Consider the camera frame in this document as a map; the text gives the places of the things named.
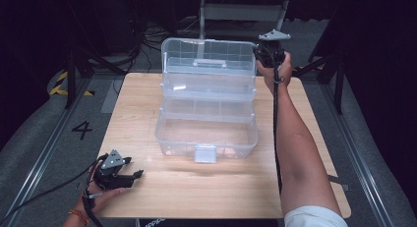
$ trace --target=tackle box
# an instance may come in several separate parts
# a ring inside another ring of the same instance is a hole
[[[196,162],[245,158],[258,142],[254,44],[168,38],[162,43],[155,136],[165,155]]]

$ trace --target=cable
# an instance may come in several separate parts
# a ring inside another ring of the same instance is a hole
[[[76,12],[75,12],[75,10],[74,10],[73,6],[71,5],[70,1],[69,1],[69,0],[65,0],[65,1],[67,2],[67,5],[68,5],[68,7],[70,8],[71,13],[73,14],[73,16],[74,16],[74,18],[75,18],[75,20],[76,20],[76,22],[77,22],[78,26],[80,27],[80,29],[81,29],[81,31],[82,31],[82,33],[83,33],[84,37],[86,38],[87,42],[89,43],[89,46],[91,47],[91,49],[92,49],[92,50],[93,50],[96,54],[98,54],[98,51],[94,48],[94,46],[92,45],[91,41],[89,40],[89,36],[87,35],[86,29],[85,29],[85,28],[83,27],[83,25],[81,24],[80,19],[78,18],[78,16],[77,16],[77,14],[76,14]]]
[[[150,62],[150,60],[149,60],[149,56],[148,56],[148,54],[146,53],[146,51],[144,51],[144,50],[142,49],[142,52],[143,52],[143,53],[145,53],[145,56],[147,56],[147,60],[148,60],[148,63],[149,63],[147,73],[149,73],[149,70],[150,70],[150,68],[152,67],[152,63]]]
[[[98,159],[92,165],[94,170],[95,170],[95,167],[97,166],[98,162],[100,160],[104,160],[105,157],[107,157],[107,153],[105,155],[102,155],[102,156],[98,157]],[[83,205],[84,205],[84,209],[85,209],[87,215],[89,216],[91,221],[95,224],[95,226],[102,227],[102,224],[100,223],[100,221],[95,217],[94,213],[92,213],[92,209],[94,207],[94,199],[91,199],[91,197],[90,197],[91,194],[89,193],[89,184],[92,182],[92,179],[91,179],[92,173],[93,173],[93,171],[89,172],[89,175],[86,179],[86,188],[84,189],[83,196],[82,196]]]
[[[55,191],[57,191],[57,190],[59,190],[59,189],[61,189],[62,187],[64,187],[64,186],[66,186],[66,185],[68,185],[68,184],[70,184],[71,182],[73,182],[73,181],[75,181],[75,180],[77,180],[78,178],[80,178],[82,175],[84,175],[86,172],[88,172],[89,171],[89,168],[90,167],[92,167],[92,165],[94,164],[96,162],[96,160],[88,167],[88,168],[86,168],[82,173],[80,173],[79,175],[77,175],[76,177],[74,177],[74,178],[72,178],[71,180],[69,180],[69,181],[66,181],[66,182],[64,182],[64,183],[62,183],[62,184],[60,184],[60,185],[57,185],[57,186],[55,186],[54,188],[52,188],[52,189],[50,189],[50,190],[48,190],[48,191],[46,191],[46,192],[43,192],[42,194],[39,194],[39,195],[37,195],[37,196],[35,196],[35,197],[33,197],[33,198],[31,198],[31,199],[28,199],[28,200],[26,200],[26,201],[24,201],[24,202],[22,202],[20,205],[18,205],[18,206],[16,206],[13,210],[11,210],[1,221],[0,221],[0,226],[1,225],[3,225],[5,222],[6,222],[6,220],[7,219],[9,219],[16,211],[18,211],[20,208],[22,208],[22,207],[24,207],[25,205],[27,205],[27,204],[29,204],[29,203],[31,203],[31,202],[33,202],[33,201],[35,201],[36,199],[39,199],[39,198],[41,198],[41,197],[43,197],[43,196],[45,196],[45,195],[47,195],[47,194],[49,194],[49,193],[52,193],[52,192],[55,192]]]
[[[131,63],[130,63],[130,65],[129,65],[129,67],[128,67],[128,69],[126,70],[126,74],[128,74],[129,72],[130,72],[130,70],[132,69],[132,66],[135,64],[135,62],[136,62],[136,58],[132,58],[131,59]],[[116,78],[117,78],[117,76],[118,75],[114,75],[114,79],[113,79],[113,83],[112,83],[112,85],[113,85],[113,90],[117,93],[117,95],[119,95],[119,92],[120,92],[120,88],[119,88],[119,90],[117,90],[116,89],[116,86],[114,85],[114,83],[116,82]]]
[[[276,164],[276,174],[278,176],[278,187],[279,193],[281,194],[282,191],[282,177],[281,177],[281,167],[279,164],[278,154],[277,154],[277,146],[276,146],[276,127],[277,127],[277,116],[278,116],[278,84],[283,82],[283,78],[280,78],[278,75],[279,68],[281,66],[280,62],[276,62],[273,55],[269,52],[269,50],[264,47],[263,50],[268,54],[270,57],[270,61],[273,65],[273,146],[274,146],[274,153],[275,153],[275,164]]]
[[[122,59],[122,60],[120,60],[120,61],[116,61],[116,62],[112,62],[111,64],[112,65],[114,65],[114,66],[121,66],[121,65],[124,65],[124,64],[126,64],[126,63],[130,63],[130,62],[132,62],[135,58],[137,58],[138,57],[138,55],[139,54],[135,54],[135,55],[131,55],[131,56],[129,56],[128,58],[126,58],[126,59]],[[97,63],[93,63],[93,62],[90,62],[89,63],[92,67],[94,67],[94,68],[105,68],[104,66],[102,66],[101,64],[97,64]]]
[[[177,30],[177,33],[178,32],[187,32],[187,33],[185,33],[185,34],[183,34],[183,35],[181,35],[181,36],[185,36],[185,35],[187,35],[187,34],[189,34],[190,32],[193,32],[193,33],[197,33],[196,31],[192,31],[192,30],[187,30],[187,29],[189,29],[190,27],[192,27],[195,23],[197,23],[198,21],[200,20],[200,18],[197,18],[195,21],[193,21],[191,24],[189,24],[186,28],[183,28],[183,29],[181,29],[181,30]]]
[[[244,22],[244,21],[230,21],[229,23],[231,25],[239,27],[239,28],[250,29],[250,28],[254,27],[257,22],[256,21],[247,21],[247,22]]]

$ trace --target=fingers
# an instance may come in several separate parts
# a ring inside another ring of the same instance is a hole
[[[109,199],[113,199],[114,197],[117,197],[117,196],[122,195],[124,193],[126,193],[126,188],[119,188],[119,189],[104,192],[104,194],[101,196],[101,198],[104,201],[106,201],[106,200],[109,200]]]
[[[285,59],[282,64],[291,64],[291,53],[284,51]]]
[[[257,69],[264,77],[273,77],[273,69],[265,68],[259,60],[257,60]]]

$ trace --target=printed number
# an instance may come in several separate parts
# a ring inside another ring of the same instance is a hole
[[[89,129],[89,122],[88,121],[84,121],[80,126],[75,127],[73,129],[73,132],[83,132],[81,134],[81,138],[80,140],[82,141],[84,139],[84,136],[86,135],[86,132],[91,132],[92,129]]]

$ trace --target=box lid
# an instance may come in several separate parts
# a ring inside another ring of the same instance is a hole
[[[254,43],[168,38],[162,43],[165,96],[253,100]]]

